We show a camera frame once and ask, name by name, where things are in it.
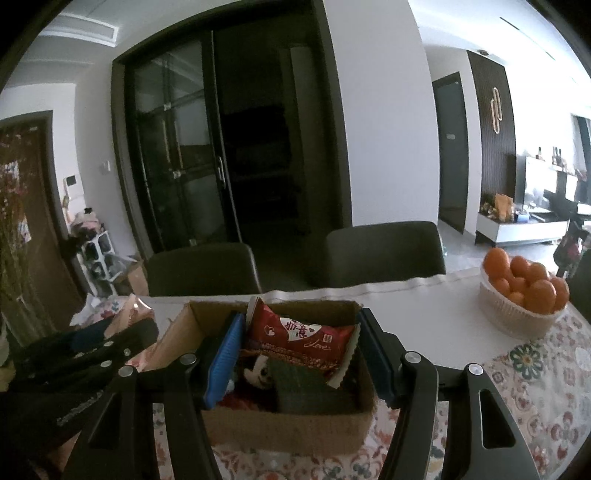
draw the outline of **dark door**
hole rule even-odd
[[[154,251],[240,241],[210,32],[135,68],[136,183]]]
[[[433,82],[439,126],[439,218],[464,232],[468,198],[468,134],[460,75]]]
[[[11,328],[18,341],[27,338],[24,343],[51,333],[52,324],[65,329],[83,307],[52,220],[48,129],[46,119],[0,127],[2,310],[18,317],[20,307],[13,301],[30,308],[29,327]]]

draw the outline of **floral tablecloth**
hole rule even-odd
[[[115,300],[105,309],[116,311],[119,304]],[[518,345],[483,367],[516,419],[540,477],[558,478],[591,431],[591,326],[569,306],[544,339]],[[447,403],[438,403],[429,480],[438,480],[443,465],[447,412]],[[398,411],[378,401],[368,436],[355,455],[314,458],[238,445],[217,445],[213,452],[224,479],[377,479],[397,419]],[[154,405],[154,430],[161,479],[171,480],[161,404]]]

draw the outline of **air vent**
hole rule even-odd
[[[61,13],[39,35],[66,37],[114,47],[119,27],[81,15]]]

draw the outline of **white basket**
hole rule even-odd
[[[539,315],[525,310],[497,291],[482,268],[480,273],[480,309],[495,327],[507,335],[520,340],[542,338],[564,313],[564,309],[551,315]]]

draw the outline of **glass sliding door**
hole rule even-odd
[[[141,163],[135,171],[149,199],[144,217],[152,220],[155,251],[240,240],[223,151],[213,142],[221,132],[212,131],[219,128],[217,104],[206,102],[215,73],[204,75],[213,64],[204,59],[203,52],[213,53],[204,42],[210,35],[134,69],[135,161]]]

